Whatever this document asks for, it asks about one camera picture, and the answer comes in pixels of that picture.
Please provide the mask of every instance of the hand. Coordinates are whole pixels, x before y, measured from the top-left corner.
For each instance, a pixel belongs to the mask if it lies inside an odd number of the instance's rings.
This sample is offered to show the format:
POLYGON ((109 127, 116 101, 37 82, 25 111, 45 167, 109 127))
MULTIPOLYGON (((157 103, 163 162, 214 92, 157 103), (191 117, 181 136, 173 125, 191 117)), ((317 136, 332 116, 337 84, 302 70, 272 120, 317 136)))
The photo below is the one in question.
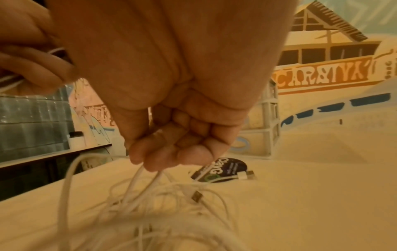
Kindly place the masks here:
POLYGON ((48 4, 131 161, 154 171, 205 165, 229 148, 270 78, 296 0, 48 4))
POLYGON ((25 80, 12 95, 55 92, 77 78, 75 67, 47 53, 60 45, 49 11, 31 0, 0 4, 0 79, 18 74, 25 80))

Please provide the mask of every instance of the round black sticker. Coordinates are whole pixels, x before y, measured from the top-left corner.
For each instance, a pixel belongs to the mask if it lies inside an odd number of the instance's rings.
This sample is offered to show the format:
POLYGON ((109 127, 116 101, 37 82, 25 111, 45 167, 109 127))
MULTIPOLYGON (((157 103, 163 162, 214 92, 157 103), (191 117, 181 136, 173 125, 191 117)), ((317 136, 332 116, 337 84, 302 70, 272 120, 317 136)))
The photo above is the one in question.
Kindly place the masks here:
MULTIPOLYGON (((221 178, 221 177, 229 177, 237 175, 238 172, 245 172, 247 171, 247 164, 238 159, 232 158, 219 158, 215 161, 215 164, 211 164, 211 169, 207 171, 207 174, 204 175, 199 182, 209 182, 210 180, 221 178)), ((194 174, 192 174, 191 178, 196 179, 205 169, 207 169, 208 165, 200 168, 194 174)), ((217 182, 225 182, 232 180, 230 179, 223 179, 216 181, 217 182)))

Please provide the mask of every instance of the skin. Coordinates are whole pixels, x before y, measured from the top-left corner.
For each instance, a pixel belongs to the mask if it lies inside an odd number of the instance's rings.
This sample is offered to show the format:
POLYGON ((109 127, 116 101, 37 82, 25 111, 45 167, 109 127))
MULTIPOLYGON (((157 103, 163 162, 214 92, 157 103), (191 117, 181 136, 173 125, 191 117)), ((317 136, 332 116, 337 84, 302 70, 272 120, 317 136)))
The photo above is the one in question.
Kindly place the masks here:
POLYGON ((107 105, 131 162, 156 171, 206 165, 230 147, 277 63, 296 0, 48 5, 57 36, 107 105))

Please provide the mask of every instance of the brown roof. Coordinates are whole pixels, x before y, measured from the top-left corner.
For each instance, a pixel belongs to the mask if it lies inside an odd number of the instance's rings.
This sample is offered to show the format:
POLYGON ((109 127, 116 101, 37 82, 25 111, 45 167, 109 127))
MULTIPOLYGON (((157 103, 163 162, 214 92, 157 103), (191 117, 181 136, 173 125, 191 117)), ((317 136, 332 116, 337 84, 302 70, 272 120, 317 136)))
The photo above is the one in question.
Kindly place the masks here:
POLYGON ((364 34, 362 34, 358 29, 354 28, 346 20, 338 16, 332 10, 328 9, 325 5, 323 5, 319 1, 314 1, 305 7, 313 15, 323 20, 326 24, 339 30, 344 35, 349 37, 351 40, 356 42, 361 42, 367 39, 367 37, 364 34))

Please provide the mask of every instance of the black lid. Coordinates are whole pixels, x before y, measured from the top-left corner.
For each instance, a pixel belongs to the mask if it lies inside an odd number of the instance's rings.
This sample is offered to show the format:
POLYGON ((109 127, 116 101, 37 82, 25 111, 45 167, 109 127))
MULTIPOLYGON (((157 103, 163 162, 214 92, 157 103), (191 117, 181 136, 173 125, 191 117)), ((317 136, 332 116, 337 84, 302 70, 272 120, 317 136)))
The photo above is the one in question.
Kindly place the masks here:
POLYGON ((83 137, 84 134, 82 131, 72 131, 69 133, 71 138, 76 138, 76 137, 83 137))

